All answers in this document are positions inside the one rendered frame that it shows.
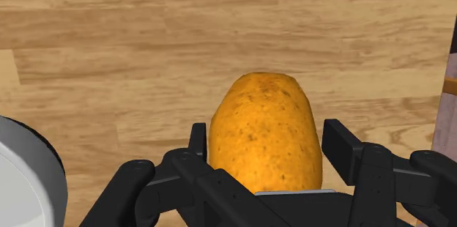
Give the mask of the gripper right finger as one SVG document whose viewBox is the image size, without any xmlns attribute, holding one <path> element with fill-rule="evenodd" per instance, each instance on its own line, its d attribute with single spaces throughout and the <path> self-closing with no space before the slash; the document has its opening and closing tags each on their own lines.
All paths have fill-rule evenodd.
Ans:
<svg viewBox="0 0 457 227">
<path fill-rule="evenodd" d="M 347 227 L 407 227 L 396 204 L 428 227 L 457 227 L 457 162 L 431 150 L 408 159 L 362 142 L 339 120 L 326 119 L 322 152 L 354 187 Z"/>
</svg>

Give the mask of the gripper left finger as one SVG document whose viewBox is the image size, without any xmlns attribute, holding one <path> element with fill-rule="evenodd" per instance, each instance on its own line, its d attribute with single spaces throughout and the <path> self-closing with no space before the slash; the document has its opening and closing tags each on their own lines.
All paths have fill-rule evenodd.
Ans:
<svg viewBox="0 0 457 227">
<path fill-rule="evenodd" d="M 192 126 L 186 148 L 159 165 L 130 160 L 114 174 L 79 227 L 155 227 L 177 210 L 187 227 L 290 227 L 223 169 L 206 162 L 206 126 Z"/>
</svg>

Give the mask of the yellow-brown potato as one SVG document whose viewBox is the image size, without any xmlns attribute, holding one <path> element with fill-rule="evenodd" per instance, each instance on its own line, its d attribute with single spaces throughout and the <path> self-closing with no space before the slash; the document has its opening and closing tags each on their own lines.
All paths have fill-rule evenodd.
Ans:
<svg viewBox="0 0 457 227">
<path fill-rule="evenodd" d="M 209 164 L 252 193 L 322 187 L 311 105 L 289 75 L 252 72 L 237 79 L 212 117 L 208 149 Z"/>
</svg>

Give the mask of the pale cabinet with orange strip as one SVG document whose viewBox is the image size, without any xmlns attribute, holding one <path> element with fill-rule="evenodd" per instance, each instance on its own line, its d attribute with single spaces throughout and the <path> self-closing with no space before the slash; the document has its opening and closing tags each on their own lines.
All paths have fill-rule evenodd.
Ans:
<svg viewBox="0 0 457 227">
<path fill-rule="evenodd" d="M 413 166 L 436 181 L 434 201 L 417 227 L 457 227 L 457 16 L 430 150 L 412 154 Z"/>
</svg>

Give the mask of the white round bowl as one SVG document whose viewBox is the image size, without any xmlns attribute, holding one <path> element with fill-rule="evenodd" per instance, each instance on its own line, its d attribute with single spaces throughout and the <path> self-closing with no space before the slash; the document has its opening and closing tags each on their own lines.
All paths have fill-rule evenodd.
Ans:
<svg viewBox="0 0 457 227">
<path fill-rule="evenodd" d="M 0 227 L 64 227 L 67 180 L 36 130 L 0 116 Z"/>
</svg>

